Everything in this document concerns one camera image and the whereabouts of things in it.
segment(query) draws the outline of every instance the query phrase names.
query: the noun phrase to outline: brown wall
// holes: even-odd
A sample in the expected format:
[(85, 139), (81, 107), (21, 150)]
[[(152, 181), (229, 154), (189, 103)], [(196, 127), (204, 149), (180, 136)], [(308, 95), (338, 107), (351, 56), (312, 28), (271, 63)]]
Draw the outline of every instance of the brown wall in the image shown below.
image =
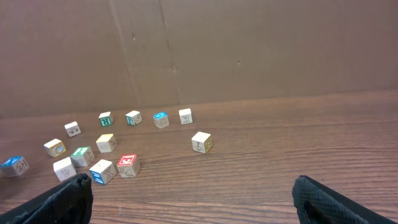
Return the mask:
[(398, 87), (396, 0), (3, 0), (0, 117)]

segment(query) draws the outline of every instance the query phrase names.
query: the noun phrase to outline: cream colored block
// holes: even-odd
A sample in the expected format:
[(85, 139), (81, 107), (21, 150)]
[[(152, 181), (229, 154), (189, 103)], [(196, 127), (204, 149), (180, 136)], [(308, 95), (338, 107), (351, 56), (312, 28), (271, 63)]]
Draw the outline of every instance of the cream colored block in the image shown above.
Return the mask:
[(90, 168), (90, 173), (95, 182), (105, 185), (116, 175), (116, 169), (111, 161), (102, 159)]
[(23, 174), (28, 168), (29, 165), (22, 156), (11, 157), (0, 166), (6, 177), (17, 177)]
[(127, 124), (135, 126), (142, 121), (142, 116), (139, 111), (132, 111), (126, 114)]
[(66, 124), (65, 125), (65, 129), (67, 130), (67, 133), (68, 133), (69, 137), (74, 137), (75, 135), (81, 133), (79, 125), (77, 125), (76, 121), (74, 121), (74, 122), (72, 122), (70, 124)]
[(53, 139), (53, 140), (45, 143), (44, 148), (45, 148), (46, 152), (52, 157), (57, 157), (61, 153), (64, 153), (67, 151), (65, 145), (63, 145), (63, 142), (59, 139)]
[(70, 159), (75, 167), (86, 167), (94, 160), (94, 154), (89, 146), (83, 146), (77, 148)]
[(53, 168), (60, 181), (64, 181), (76, 175), (76, 169), (72, 164), (70, 157), (66, 157), (58, 162), (54, 162)]
[(193, 150), (201, 153), (207, 153), (213, 147), (213, 138), (211, 134), (198, 132), (192, 137)]
[(135, 154), (123, 155), (117, 166), (120, 176), (123, 178), (136, 177), (140, 168), (137, 155)]
[(190, 108), (180, 110), (179, 113), (180, 113), (181, 124), (190, 124), (193, 122)]
[(101, 135), (96, 143), (100, 152), (112, 152), (118, 145), (113, 134)]
[(98, 118), (102, 127), (109, 126), (113, 123), (111, 112), (101, 113)]
[(162, 129), (169, 125), (169, 118), (167, 117), (167, 113), (160, 112), (154, 115), (155, 125)]

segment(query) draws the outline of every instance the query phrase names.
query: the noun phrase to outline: wooden floor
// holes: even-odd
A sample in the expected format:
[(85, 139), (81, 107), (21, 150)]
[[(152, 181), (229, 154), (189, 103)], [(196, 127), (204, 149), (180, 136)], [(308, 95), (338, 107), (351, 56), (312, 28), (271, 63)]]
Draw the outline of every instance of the wooden floor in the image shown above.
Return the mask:
[[(99, 113), (0, 120), (0, 158), (23, 155), (30, 169), (0, 180), (4, 213), (59, 184), (52, 164), (90, 145), (94, 162), (136, 153), (135, 179), (119, 174), (93, 183), (92, 223), (298, 223), (291, 190), (301, 174), (398, 222), (398, 91), (345, 93), (190, 105), (193, 124), (181, 125), (172, 106), (141, 110), (128, 126), (113, 111), (102, 128)], [(169, 114), (157, 129), (152, 115)], [(68, 138), (63, 125), (83, 133)], [(208, 154), (192, 150), (197, 131), (210, 133)], [(100, 154), (95, 141), (113, 133), (118, 146)], [(51, 158), (43, 148), (61, 139), (68, 151)], [(88, 168), (78, 172), (88, 173)]]

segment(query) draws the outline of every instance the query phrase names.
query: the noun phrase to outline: toy block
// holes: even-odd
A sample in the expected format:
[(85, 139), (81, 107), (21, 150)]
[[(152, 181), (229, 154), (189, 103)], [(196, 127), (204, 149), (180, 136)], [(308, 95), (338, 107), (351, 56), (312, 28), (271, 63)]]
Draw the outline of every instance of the toy block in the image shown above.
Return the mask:
[(11, 157), (0, 166), (6, 177), (17, 177), (23, 174), (28, 168), (29, 165), (23, 156)]
[(70, 159), (75, 167), (88, 166), (94, 159), (93, 151), (89, 146), (79, 147), (70, 155)]
[(167, 127), (169, 125), (169, 119), (167, 118), (167, 113), (163, 111), (154, 115), (154, 121), (155, 125), (160, 129)]
[(58, 162), (54, 162), (53, 168), (60, 181), (64, 181), (76, 175), (76, 169), (72, 164), (70, 157), (66, 157)]
[(67, 133), (69, 134), (69, 137), (74, 137), (77, 134), (81, 133), (81, 130), (79, 128), (79, 125), (77, 125), (77, 122), (74, 121), (70, 124), (65, 125), (65, 129), (67, 130)]
[(184, 110), (180, 110), (180, 120), (181, 120), (181, 124), (190, 124), (193, 122), (192, 120), (192, 113), (191, 113), (191, 109), (184, 109)]
[(210, 134), (199, 131), (192, 137), (192, 146), (193, 150), (206, 154), (213, 147), (213, 138)]
[(142, 116), (141, 116), (140, 112), (132, 111), (132, 112), (126, 114), (126, 119), (127, 119), (127, 124), (130, 124), (131, 126), (135, 126), (142, 121)]
[(111, 161), (102, 159), (90, 168), (90, 173), (95, 182), (105, 185), (116, 175), (116, 169)]
[(137, 155), (123, 155), (118, 162), (118, 170), (120, 176), (126, 177), (136, 177), (139, 171), (140, 165)]
[(99, 121), (101, 122), (102, 127), (111, 125), (113, 123), (111, 112), (101, 113), (99, 115)]
[(57, 157), (61, 153), (65, 152), (67, 150), (65, 148), (65, 145), (63, 145), (63, 142), (59, 139), (53, 139), (53, 140), (45, 143), (44, 148), (47, 151), (47, 153), (52, 157)]
[(112, 152), (118, 145), (113, 134), (101, 135), (96, 143), (100, 152)]

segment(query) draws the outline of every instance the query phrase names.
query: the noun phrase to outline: tabletop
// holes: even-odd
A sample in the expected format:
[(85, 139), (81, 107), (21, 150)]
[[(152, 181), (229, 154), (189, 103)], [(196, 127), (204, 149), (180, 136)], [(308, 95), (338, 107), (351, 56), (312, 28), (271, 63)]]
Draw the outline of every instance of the tabletop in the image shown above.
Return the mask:
[[(92, 223), (299, 223), (292, 187), (307, 175), (361, 205), (398, 222), (397, 90), (241, 100), (136, 109), (143, 122), (101, 127), (98, 113), (58, 114), (0, 120), (0, 162), (24, 156), (30, 168), (0, 179), (0, 213), (58, 185), (53, 163), (79, 146), (116, 165), (137, 154), (136, 178), (118, 174), (92, 183)], [(191, 108), (193, 123), (178, 111)], [(153, 114), (164, 111), (170, 126), (158, 129)], [(82, 133), (68, 137), (77, 121)], [(198, 131), (210, 133), (208, 154), (192, 149)], [(96, 140), (114, 134), (118, 146), (100, 153)], [(43, 144), (57, 138), (67, 152), (50, 157)]]

